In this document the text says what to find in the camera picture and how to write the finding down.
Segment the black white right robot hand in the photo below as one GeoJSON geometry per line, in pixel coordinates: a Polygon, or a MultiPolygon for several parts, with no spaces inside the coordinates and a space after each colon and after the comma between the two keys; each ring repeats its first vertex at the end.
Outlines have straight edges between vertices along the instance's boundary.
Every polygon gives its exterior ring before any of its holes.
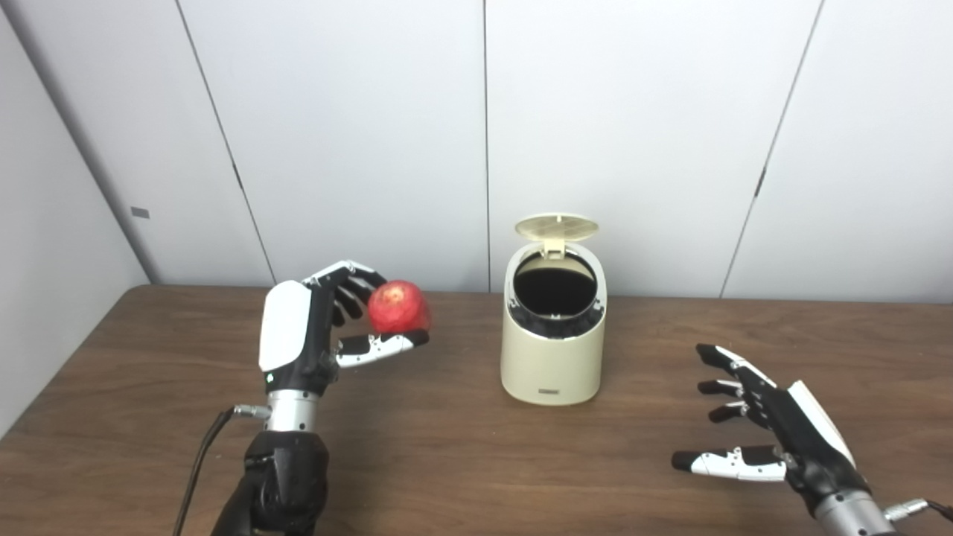
{"type": "Polygon", "coordinates": [[[871,492],[840,431],[803,381],[780,388],[745,357],[715,344],[698,343],[695,352],[706,366],[731,377],[698,384],[702,394],[734,398],[710,411],[711,423],[746,418],[773,433],[777,442],[677,451],[671,458],[674,469],[741,481],[786,482],[810,514],[829,497],[871,492]]]}

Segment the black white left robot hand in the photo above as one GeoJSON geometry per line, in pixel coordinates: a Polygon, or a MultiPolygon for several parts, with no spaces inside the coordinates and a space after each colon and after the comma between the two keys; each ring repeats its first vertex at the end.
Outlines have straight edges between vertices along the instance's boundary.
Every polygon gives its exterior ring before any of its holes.
{"type": "Polygon", "coordinates": [[[381,362],[427,344],[430,334],[424,328],[333,339],[334,328],[369,311],[372,292],[385,283],[371,267],[344,259],[269,290],[258,350],[266,394],[293,390],[320,397],[341,369],[381,362]]]}

